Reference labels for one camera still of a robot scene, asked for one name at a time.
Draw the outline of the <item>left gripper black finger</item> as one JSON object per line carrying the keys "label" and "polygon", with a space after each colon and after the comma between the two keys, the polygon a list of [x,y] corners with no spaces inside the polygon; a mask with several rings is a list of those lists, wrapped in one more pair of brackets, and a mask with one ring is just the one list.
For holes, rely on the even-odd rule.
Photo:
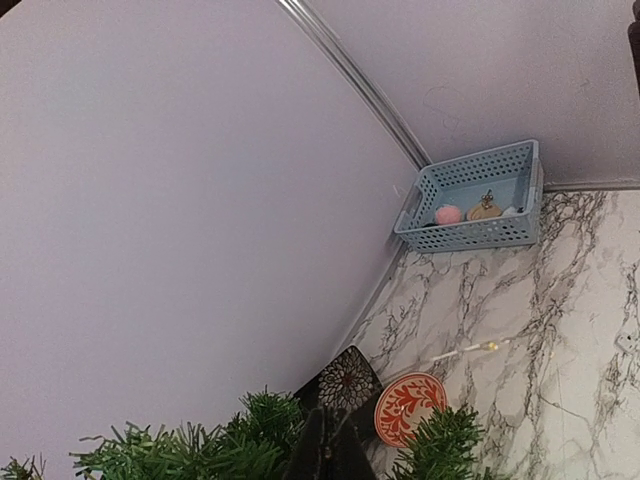
{"label": "left gripper black finger", "polygon": [[313,409],[290,460],[291,479],[374,479],[375,473],[344,409]]}

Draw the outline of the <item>small green christmas tree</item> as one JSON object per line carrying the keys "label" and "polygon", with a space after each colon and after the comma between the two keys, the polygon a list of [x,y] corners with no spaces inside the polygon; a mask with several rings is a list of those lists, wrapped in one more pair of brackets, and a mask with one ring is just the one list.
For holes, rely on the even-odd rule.
{"label": "small green christmas tree", "polygon": [[[247,394],[243,411],[206,429],[188,422],[169,430],[128,423],[91,438],[90,451],[72,454],[76,479],[291,479],[290,460],[310,412],[290,394]],[[480,468],[483,431],[477,413],[445,408],[422,420],[389,479],[495,479]]]}

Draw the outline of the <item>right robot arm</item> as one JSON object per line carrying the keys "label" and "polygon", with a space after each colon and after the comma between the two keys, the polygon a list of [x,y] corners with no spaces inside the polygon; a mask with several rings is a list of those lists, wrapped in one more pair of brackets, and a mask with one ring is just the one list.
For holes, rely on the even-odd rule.
{"label": "right robot arm", "polygon": [[640,87],[640,21],[636,17],[627,29],[637,86]]}

